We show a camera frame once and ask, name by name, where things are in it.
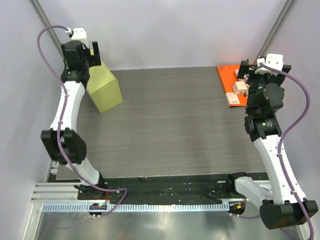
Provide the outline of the green metal drawer toolbox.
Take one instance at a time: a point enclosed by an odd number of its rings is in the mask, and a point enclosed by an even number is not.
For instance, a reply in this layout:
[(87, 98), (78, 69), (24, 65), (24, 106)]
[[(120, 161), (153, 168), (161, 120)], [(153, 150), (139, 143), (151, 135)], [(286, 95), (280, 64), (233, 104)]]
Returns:
[(86, 91), (101, 114), (123, 102), (119, 82), (103, 60), (89, 69), (89, 75)]

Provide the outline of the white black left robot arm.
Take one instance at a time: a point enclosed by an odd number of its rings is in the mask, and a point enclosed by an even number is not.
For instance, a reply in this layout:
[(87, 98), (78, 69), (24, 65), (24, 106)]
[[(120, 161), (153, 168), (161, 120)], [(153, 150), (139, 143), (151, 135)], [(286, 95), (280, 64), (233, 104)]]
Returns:
[(64, 70), (58, 80), (61, 96), (55, 118), (49, 129), (43, 130), (40, 139), (50, 159), (71, 170), (79, 179), (75, 185), (78, 199), (103, 199), (107, 188), (102, 174), (87, 158), (87, 145), (77, 133), (80, 104), (90, 79), (89, 69), (101, 65), (96, 41), (90, 50), (80, 40), (61, 45)]

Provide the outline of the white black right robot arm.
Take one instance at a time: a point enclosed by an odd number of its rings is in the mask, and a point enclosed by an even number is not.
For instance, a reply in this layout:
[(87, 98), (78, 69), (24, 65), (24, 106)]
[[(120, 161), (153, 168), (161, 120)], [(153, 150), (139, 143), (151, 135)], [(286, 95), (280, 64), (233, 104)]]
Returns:
[[(299, 186), (284, 147), (289, 131), (308, 112), (310, 96), (303, 84), (289, 74), (292, 67), (284, 64), (283, 58), (281, 54), (269, 53), (259, 57), (255, 64), (243, 60), (237, 74), (239, 78), (247, 77), (244, 127), (263, 160), (271, 190), (260, 186), (245, 172), (229, 174), (225, 186), (230, 197), (250, 200), (270, 230), (310, 223), (319, 210), (317, 202), (309, 200)], [(282, 131), (276, 113), (284, 106), (285, 90), (281, 85), (285, 78), (302, 88), (306, 105), (300, 117)]]

